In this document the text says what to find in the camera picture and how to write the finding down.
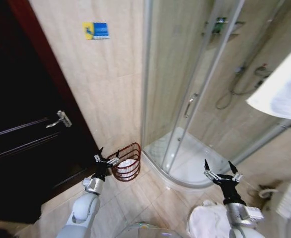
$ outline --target white towel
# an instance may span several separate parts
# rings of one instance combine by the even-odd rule
[[[272,116],[291,119],[291,53],[247,103]]]
[[[228,238],[230,225],[226,208],[209,200],[203,206],[197,206],[192,211],[187,231],[191,238]]]

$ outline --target shower door handle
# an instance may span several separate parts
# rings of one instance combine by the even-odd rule
[[[187,104],[187,107],[186,107],[186,110],[185,110],[185,113],[184,113],[184,117],[185,117],[185,118],[188,118],[188,117],[189,117],[189,115],[187,114],[187,111],[189,110],[190,105],[191,105],[192,102],[197,98],[198,95],[199,95],[198,93],[194,93],[194,94],[190,97],[189,103]]]

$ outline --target door panel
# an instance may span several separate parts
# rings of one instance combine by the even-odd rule
[[[43,202],[94,171],[96,143],[58,64],[39,51],[56,62],[28,2],[0,0],[0,220],[35,222]],[[72,126],[46,128],[58,110]]]

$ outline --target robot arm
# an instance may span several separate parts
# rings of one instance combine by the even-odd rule
[[[75,201],[72,213],[57,238],[90,238],[92,223],[100,206],[99,195],[105,182],[107,169],[119,162],[119,151],[114,159],[106,160],[101,155],[102,149],[99,150],[98,155],[94,156],[96,173],[82,182],[87,193]]]
[[[264,238],[254,228],[257,222],[264,219],[259,208],[248,207],[241,199],[236,190],[242,174],[238,173],[237,168],[229,161],[229,166],[234,176],[215,174],[205,160],[204,174],[208,179],[221,187],[224,195],[223,204],[227,209],[227,218],[231,226],[230,238]]]

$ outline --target red wire basket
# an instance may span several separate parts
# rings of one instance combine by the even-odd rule
[[[138,143],[132,143],[119,150],[119,163],[111,168],[114,177],[122,182],[135,179],[140,172],[141,147]],[[116,157],[116,153],[108,156],[108,159]]]

